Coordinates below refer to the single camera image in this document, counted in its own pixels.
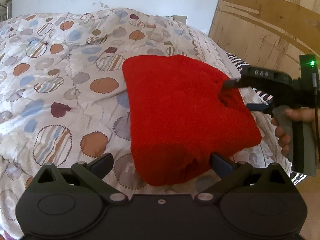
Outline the right hand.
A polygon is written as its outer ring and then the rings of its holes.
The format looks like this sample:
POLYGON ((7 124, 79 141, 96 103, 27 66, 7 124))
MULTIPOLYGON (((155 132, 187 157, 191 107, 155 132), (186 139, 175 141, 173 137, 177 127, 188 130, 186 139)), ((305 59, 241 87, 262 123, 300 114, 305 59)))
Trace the right hand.
MULTIPOLYGON (((290 124, 292 128, 294 128, 299 122, 311 125, 312 127, 312 134, 313 139, 317 142, 318 136, 316 132, 316 126, 318 122, 316 121, 315 116, 315 109, 314 108, 299 108, 299 109, 285 109, 284 114, 285 116, 290 119, 290 124)), ((275 135, 278 138, 278 144, 281 148, 281 153, 284 157, 288 157, 291 151, 291 141, 293 139, 293 132, 288 133, 288 129, 284 128, 279 122, 277 118, 273 118, 271 120, 271 124, 276 126, 275 135)))

